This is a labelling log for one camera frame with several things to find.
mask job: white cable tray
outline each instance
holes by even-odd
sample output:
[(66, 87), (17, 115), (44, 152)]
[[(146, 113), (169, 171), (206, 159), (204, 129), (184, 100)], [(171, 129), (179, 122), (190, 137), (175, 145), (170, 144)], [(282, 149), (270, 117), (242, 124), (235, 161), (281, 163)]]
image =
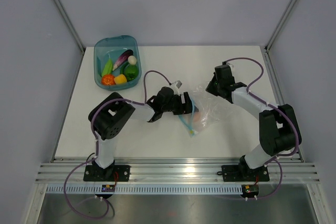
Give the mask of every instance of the white cable tray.
[[(67, 185), (68, 194), (111, 194), (102, 192), (102, 185)], [(160, 195), (240, 195), (241, 185), (117, 185), (114, 194)], [(49, 194), (62, 194), (62, 184), (49, 184)]]

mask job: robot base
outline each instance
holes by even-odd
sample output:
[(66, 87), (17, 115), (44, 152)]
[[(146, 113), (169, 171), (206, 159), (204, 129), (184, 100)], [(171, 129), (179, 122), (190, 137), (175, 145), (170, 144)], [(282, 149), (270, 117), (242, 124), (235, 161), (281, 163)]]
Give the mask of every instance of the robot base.
[(93, 161), (92, 165), (85, 167), (83, 180), (86, 182), (114, 182), (115, 173), (118, 173), (119, 182), (128, 182), (130, 179), (130, 166), (115, 165), (113, 163), (106, 169), (103, 169)]
[(269, 181), (267, 167), (263, 166), (258, 168), (255, 173), (248, 174), (244, 177), (238, 169), (238, 165), (223, 165), (222, 171), (218, 172), (217, 175), (222, 175), (224, 182), (255, 182), (257, 176), (259, 182)]

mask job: black clamp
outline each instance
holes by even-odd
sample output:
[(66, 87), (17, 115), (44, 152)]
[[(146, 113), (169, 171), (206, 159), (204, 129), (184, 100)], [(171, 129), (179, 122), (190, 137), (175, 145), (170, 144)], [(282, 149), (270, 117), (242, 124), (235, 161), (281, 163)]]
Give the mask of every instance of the black clamp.
[(150, 123), (160, 119), (164, 112), (173, 112), (174, 115), (190, 114), (193, 108), (188, 92), (174, 94), (174, 90), (169, 87), (163, 87), (157, 95), (149, 98), (147, 104), (155, 112), (149, 120)]
[(246, 87), (246, 85), (242, 82), (235, 82), (231, 67), (224, 61), (222, 65), (215, 67), (214, 76), (205, 90), (233, 103), (232, 92), (241, 87)]

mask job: gray wall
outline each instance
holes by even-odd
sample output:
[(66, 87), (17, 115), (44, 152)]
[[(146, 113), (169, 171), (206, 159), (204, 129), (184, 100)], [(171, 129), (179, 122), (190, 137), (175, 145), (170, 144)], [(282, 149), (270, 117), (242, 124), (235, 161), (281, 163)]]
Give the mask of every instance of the gray wall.
[(335, 0), (300, 0), (271, 49), (285, 101), (298, 117), (304, 155), (316, 163), (334, 213), (335, 14)]
[(134, 36), (141, 45), (265, 45), (289, 0), (62, 0), (86, 46)]
[(0, 220), (20, 223), (49, 161), (80, 53), (50, 0), (0, 0)]

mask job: clear plastic bag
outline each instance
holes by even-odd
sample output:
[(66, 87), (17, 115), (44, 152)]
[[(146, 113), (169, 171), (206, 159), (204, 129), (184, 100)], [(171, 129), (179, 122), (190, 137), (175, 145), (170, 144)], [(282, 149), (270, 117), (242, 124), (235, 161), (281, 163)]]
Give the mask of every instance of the clear plastic bag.
[(190, 136), (197, 135), (211, 124), (226, 120), (232, 112), (229, 102), (205, 91), (208, 84), (204, 82), (188, 92), (194, 104), (194, 113), (179, 116)]

